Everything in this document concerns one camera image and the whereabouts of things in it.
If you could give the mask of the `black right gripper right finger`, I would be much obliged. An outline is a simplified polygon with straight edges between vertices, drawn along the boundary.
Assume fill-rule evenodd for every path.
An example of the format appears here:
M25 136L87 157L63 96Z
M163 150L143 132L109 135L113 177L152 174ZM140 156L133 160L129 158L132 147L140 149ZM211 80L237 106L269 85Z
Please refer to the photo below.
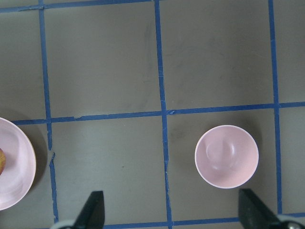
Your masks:
M279 229L280 220L249 188L240 189L238 218L244 229Z

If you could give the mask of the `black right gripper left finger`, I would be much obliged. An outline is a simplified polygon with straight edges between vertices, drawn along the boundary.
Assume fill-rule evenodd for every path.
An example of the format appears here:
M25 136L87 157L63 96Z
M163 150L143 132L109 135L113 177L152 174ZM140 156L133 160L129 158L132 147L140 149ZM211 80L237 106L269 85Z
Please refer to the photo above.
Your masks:
M93 191L76 218L74 229L102 229L105 223L103 191Z

